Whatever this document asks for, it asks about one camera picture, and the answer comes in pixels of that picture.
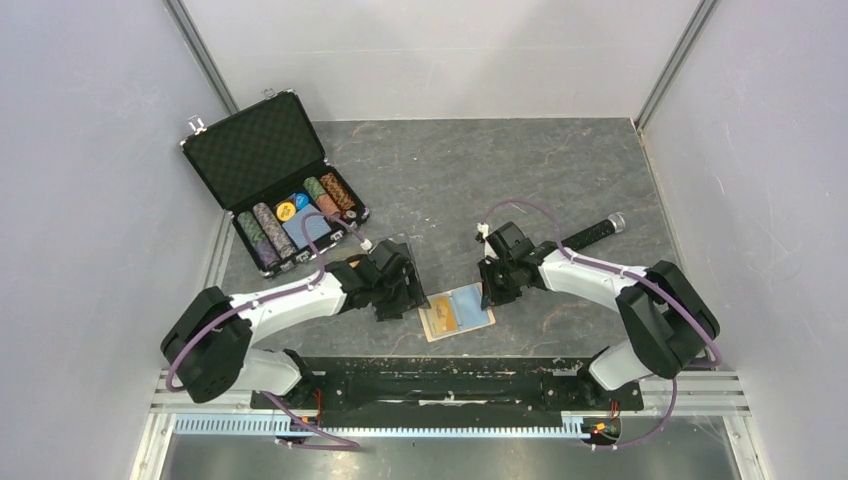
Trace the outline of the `clear acrylic card box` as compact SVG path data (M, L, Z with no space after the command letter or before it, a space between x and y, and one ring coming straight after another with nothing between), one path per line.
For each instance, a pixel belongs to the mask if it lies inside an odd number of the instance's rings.
M417 274L410 245L391 238L378 241L367 252L351 256L345 263L368 283L394 284Z

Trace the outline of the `tan leather card holder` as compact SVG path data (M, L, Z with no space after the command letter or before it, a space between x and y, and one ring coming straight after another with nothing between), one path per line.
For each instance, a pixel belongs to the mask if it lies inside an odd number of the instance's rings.
M428 312L431 308L430 301L437 296L450 297L453 312L459 325L457 331L445 335L434 335L432 333L428 322ZM492 309L484 309L480 306L482 299L482 284L480 282L455 288L443 293L430 295L427 299L428 307L419 308L418 311L424 334L428 342L435 342L468 333L496 323L496 318Z

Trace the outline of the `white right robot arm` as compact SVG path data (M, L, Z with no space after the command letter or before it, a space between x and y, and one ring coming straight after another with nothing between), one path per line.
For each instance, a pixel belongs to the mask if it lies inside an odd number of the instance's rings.
M627 338L603 349L578 373L577 392L591 408L602 408L625 385L650 375L675 378L703 363L701 352L713 350L720 325L680 268L668 261L652 267L625 266L573 250L613 234L601 222L560 246L533 243L507 222L496 230L477 226L484 246L478 263L482 308L511 303L529 288L574 295L617 313Z

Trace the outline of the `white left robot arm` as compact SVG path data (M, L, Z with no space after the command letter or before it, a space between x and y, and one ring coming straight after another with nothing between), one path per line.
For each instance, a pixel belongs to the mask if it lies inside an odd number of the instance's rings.
M197 404L232 388L267 392L306 405L314 381L297 355L260 348L266 338L314 319L371 307L379 321L426 306L408 244L391 239L368 252L323 264L314 275L254 293L200 291L160 344L165 388Z

